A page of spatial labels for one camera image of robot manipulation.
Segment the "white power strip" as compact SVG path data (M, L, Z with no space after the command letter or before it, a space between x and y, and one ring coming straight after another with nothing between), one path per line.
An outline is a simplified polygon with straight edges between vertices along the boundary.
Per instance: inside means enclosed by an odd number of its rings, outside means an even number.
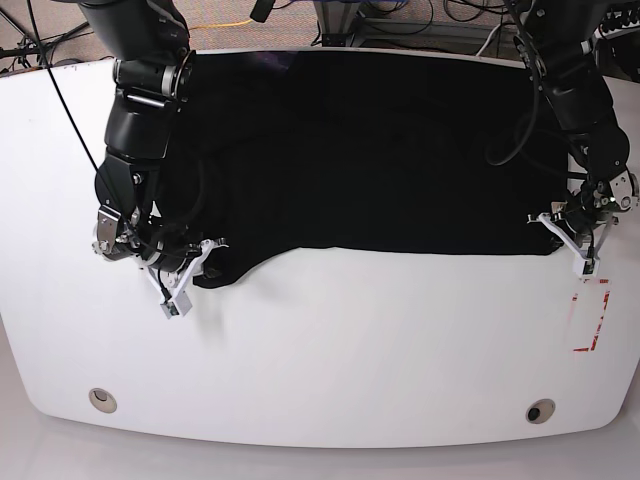
M599 24L597 39L613 39L639 30L639 9L607 12Z

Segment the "red tape rectangle marking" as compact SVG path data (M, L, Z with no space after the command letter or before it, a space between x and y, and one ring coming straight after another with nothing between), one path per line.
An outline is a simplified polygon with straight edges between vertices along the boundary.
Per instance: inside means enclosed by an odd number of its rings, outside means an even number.
M580 280L571 299L566 342L575 353L595 349L606 314L612 282L610 279Z

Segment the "aluminium frame post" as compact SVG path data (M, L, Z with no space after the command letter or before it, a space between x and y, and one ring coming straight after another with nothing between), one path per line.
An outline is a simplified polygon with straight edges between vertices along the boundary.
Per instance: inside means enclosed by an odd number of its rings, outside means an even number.
M323 47L345 47L353 36L352 24L360 10L361 1L314 1Z

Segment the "black T-shirt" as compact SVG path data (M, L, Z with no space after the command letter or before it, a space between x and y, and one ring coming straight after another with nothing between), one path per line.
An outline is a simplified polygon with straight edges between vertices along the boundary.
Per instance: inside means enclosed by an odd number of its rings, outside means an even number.
M200 55L172 128L156 204L228 245L207 289L297 249L546 256L527 218L567 190L567 146L520 68L315 49Z

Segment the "black tripod legs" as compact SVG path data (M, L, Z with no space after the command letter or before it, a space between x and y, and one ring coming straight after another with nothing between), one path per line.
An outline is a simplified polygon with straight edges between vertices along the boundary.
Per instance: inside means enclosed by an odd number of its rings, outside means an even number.
M41 52L37 46L35 36L28 32L27 29L4 8L1 9L1 24L10 26L20 35L20 40L16 43L15 47L1 48L1 60L10 60L7 66L1 67L1 75L13 74L16 72L17 67L32 69L33 65L29 61L30 56L35 56L36 65L40 66L42 64ZM89 30L89 23L83 22L66 32L42 38L41 43L47 54L47 60L50 64L53 64L54 53L59 46L91 34L92 31Z

